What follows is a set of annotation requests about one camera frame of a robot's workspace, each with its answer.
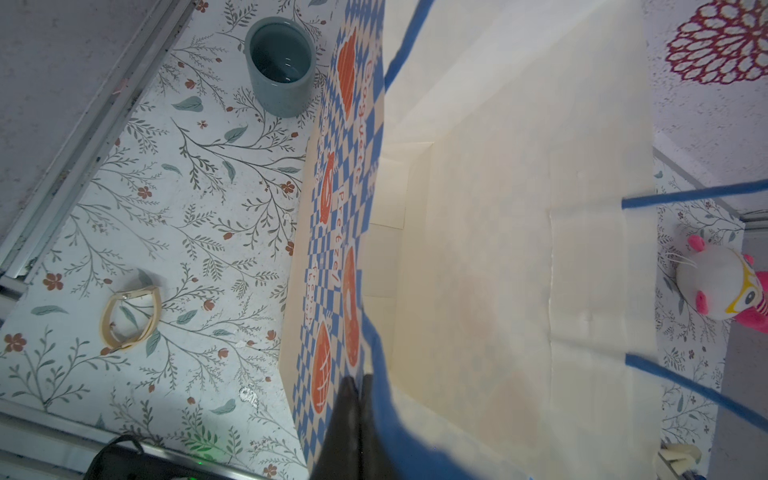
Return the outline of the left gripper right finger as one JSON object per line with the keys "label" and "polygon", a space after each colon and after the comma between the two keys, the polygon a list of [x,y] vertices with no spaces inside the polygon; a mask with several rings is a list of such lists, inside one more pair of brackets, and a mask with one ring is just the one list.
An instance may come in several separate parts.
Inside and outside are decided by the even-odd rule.
{"label": "left gripper right finger", "polygon": [[373,375],[365,374],[360,407],[359,478],[363,480],[397,480],[399,475],[378,439],[373,417]]}

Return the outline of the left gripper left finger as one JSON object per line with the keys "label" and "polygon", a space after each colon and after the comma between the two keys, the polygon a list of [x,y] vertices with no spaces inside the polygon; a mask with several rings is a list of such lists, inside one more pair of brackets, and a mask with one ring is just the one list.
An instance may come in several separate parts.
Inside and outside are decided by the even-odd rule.
{"label": "left gripper left finger", "polygon": [[311,480],[357,480],[360,477],[361,404],[352,377],[342,379]]}

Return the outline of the blue checkered paper bag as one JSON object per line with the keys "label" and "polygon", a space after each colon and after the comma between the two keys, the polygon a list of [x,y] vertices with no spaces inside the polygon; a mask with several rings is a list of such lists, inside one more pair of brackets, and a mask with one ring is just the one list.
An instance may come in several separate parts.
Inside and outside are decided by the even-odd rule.
{"label": "blue checkered paper bag", "polygon": [[309,476],[373,375],[398,479],[681,479],[639,1],[345,1],[280,373]]}

